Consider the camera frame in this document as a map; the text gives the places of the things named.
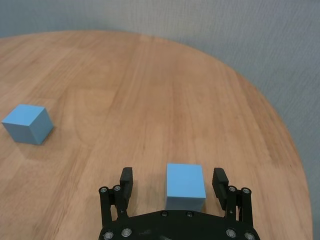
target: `wood grain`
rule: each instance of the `wood grain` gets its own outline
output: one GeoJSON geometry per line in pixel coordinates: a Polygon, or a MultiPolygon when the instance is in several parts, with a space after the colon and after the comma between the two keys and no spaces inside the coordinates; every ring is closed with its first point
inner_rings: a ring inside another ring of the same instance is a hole
{"type": "Polygon", "coordinates": [[[222,216],[214,167],[252,189],[261,239],[311,240],[303,166],[266,99],[200,51],[132,33],[65,31],[0,39],[0,119],[43,105],[42,146],[0,127],[0,239],[88,240],[101,229],[100,186],[133,167],[130,216],[165,204],[167,163],[203,166],[204,212],[222,216]]]}

